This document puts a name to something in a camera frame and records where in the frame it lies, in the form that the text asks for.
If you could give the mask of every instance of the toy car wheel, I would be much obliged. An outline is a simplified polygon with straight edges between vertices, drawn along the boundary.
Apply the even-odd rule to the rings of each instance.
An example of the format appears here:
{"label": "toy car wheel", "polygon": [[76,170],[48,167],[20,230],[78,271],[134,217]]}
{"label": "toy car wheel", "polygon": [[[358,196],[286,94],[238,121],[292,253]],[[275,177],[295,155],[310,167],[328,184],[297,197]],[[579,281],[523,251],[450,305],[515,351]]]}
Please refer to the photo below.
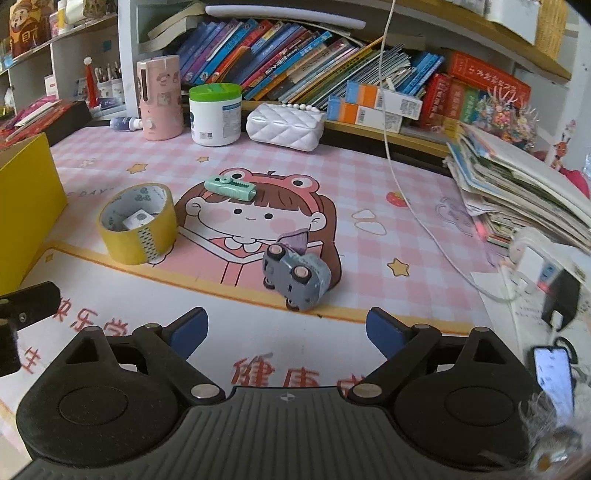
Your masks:
{"label": "toy car wheel", "polygon": [[267,277],[262,279],[262,286],[268,290],[275,290],[275,285],[273,285],[273,283],[271,283]]}
{"label": "toy car wheel", "polygon": [[281,260],[285,255],[285,248],[281,244],[272,244],[267,248],[267,255],[275,261]]}
{"label": "toy car wheel", "polygon": [[294,305],[290,299],[285,299],[285,306],[287,307],[287,310],[291,310],[292,312],[299,312],[300,308],[296,305]]}
{"label": "toy car wheel", "polygon": [[312,272],[308,267],[304,265],[298,265],[291,270],[291,278],[296,282],[305,284],[309,279],[312,278]]}

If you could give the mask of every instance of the small bottle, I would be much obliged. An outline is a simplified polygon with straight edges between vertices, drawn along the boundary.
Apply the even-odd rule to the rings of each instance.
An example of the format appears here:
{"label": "small bottle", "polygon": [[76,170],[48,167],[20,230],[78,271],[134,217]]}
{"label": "small bottle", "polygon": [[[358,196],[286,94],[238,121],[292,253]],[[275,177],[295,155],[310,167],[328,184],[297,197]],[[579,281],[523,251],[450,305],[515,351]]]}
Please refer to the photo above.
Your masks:
{"label": "small bottle", "polygon": [[109,126],[118,132],[134,132],[143,128],[141,119],[136,116],[118,116],[112,118]]}

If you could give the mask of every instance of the phone screen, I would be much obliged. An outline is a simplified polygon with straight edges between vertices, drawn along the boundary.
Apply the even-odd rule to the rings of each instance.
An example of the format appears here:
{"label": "phone screen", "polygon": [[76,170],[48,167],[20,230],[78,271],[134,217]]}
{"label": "phone screen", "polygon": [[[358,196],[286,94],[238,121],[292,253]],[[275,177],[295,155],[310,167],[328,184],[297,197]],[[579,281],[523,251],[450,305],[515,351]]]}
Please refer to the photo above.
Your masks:
{"label": "phone screen", "polygon": [[569,354],[564,348],[535,347],[534,363],[536,379],[554,403],[558,425],[564,425],[574,414]]}

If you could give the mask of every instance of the toy car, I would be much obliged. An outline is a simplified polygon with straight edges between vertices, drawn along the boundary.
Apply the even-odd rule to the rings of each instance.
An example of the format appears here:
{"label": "toy car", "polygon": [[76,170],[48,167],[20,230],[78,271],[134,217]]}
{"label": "toy car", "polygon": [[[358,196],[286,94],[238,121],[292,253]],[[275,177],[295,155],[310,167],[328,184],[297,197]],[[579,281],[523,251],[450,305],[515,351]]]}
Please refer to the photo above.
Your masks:
{"label": "toy car", "polygon": [[317,255],[300,255],[281,243],[267,248],[262,270],[265,288],[281,293],[289,310],[312,308],[330,285],[330,269]]}

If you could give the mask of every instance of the green lid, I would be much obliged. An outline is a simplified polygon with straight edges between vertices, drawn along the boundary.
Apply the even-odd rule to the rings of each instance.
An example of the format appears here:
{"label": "green lid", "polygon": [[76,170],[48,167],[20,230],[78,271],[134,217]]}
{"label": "green lid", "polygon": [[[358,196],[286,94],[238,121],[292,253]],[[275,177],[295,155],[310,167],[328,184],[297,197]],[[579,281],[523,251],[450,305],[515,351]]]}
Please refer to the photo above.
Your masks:
{"label": "green lid", "polygon": [[207,83],[189,90],[189,99],[193,102],[221,102],[241,96],[242,88],[236,83]]}

